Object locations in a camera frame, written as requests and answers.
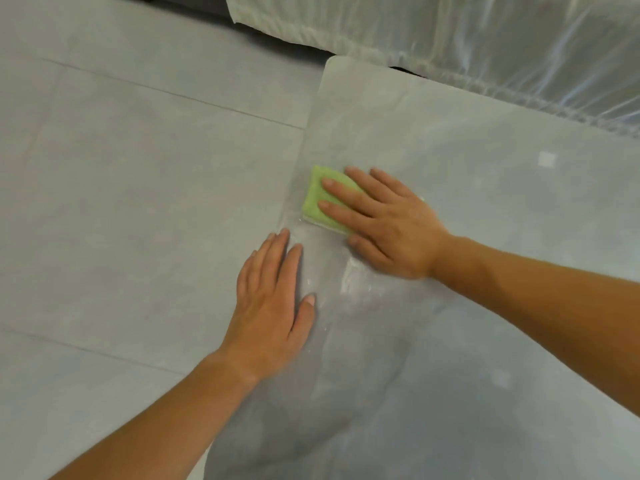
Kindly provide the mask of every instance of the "sponge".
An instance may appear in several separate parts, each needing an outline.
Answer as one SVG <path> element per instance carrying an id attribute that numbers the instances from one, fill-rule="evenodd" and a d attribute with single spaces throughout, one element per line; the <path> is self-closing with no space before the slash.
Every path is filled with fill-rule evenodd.
<path id="1" fill-rule="evenodd" d="M 356 182 L 354 182 L 342 172 L 334 170 L 333 168 L 315 166 L 311 170 L 311 181 L 309 182 L 309 190 L 307 192 L 305 202 L 304 204 L 302 204 L 302 218 L 307 222 L 311 222 L 311 224 L 325 227 L 336 232 L 348 234 L 349 229 L 347 227 L 334 221 L 331 217 L 327 217 L 327 215 L 325 215 L 323 211 L 318 208 L 318 201 L 320 200 L 326 200 L 345 207 L 345 205 L 338 199 L 336 199 L 336 197 L 327 193 L 324 188 L 322 188 L 322 179 L 325 177 L 331 178 L 336 182 L 340 182 L 342 185 L 345 185 L 350 189 L 363 192 L 363 190 L 356 184 Z"/>

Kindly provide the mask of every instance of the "person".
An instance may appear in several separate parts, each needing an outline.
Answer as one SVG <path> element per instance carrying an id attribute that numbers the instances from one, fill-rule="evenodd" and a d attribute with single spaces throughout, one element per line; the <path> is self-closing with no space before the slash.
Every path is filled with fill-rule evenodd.
<path id="1" fill-rule="evenodd" d="M 353 230 L 348 244 L 375 269 L 432 278 L 516 325 L 572 370 L 640 415 L 640 284 L 505 253 L 448 233 L 434 211 L 379 169 L 347 168 L 365 192 L 323 181 L 346 207 L 322 211 Z M 268 236 L 237 278 L 220 348 L 146 411 L 54 480 L 184 480 L 231 414 L 300 352 L 313 295 L 294 316 L 301 246 Z"/>

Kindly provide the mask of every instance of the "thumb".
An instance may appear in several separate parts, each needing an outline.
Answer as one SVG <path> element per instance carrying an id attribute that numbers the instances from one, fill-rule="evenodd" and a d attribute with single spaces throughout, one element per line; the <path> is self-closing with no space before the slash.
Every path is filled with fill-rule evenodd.
<path id="1" fill-rule="evenodd" d="M 296 352 L 299 352 L 307 341 L 311 327 L 316 318 L 316 295 L 307 295 L 303 298 L 298 309 L 298 316 L 293 322 L 293 328 L 289 332 L 289 343 Z"/>

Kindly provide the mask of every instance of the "plastic cover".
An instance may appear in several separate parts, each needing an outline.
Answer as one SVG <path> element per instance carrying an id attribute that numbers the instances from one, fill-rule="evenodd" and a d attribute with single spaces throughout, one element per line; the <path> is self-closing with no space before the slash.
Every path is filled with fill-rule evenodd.
<path id="1" fill-rule="evenodd" d="M 227 0 L 286 41 L 640 136 L 640 0 Z"/>
<path id="2" fill-rule="evenodd" d="M 213 443 L 205 478 L 637 478 L 640 419 L 484 308 L 373 272 L 301 205 L 314 164 L 377 165 L 453 233 L 640 280 L 638 154 L 636 139 L 330 59 L 281 221 L 305 245 L 317 322 Z"/>

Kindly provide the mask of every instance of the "gray floor tile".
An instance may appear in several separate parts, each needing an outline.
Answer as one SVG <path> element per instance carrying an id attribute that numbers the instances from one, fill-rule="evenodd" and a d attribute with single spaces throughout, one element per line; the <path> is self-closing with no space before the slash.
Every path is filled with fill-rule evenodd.
<path id="1" fill-rule="evenodd" d="M 0 170 L 6 177 L 33 144 L 62 68 L 0 50 Z"/>
<path id="2" fill-rule="evenodd" d="M 301 138 L 69 69 L 1 199 L 0 321 L 189 371 L 224 336 L 237 272 L 274 229 Z"/>
<path id="3" fill-rule="evenodd" d="M 135 0 L 0 0 L 0 47 L 304 127 L 327 56 Z"/>
<path id="4" fill-rule="evenodd" d="M 0 328 L 0 477 L 47 478 L 180 379 Z"/>

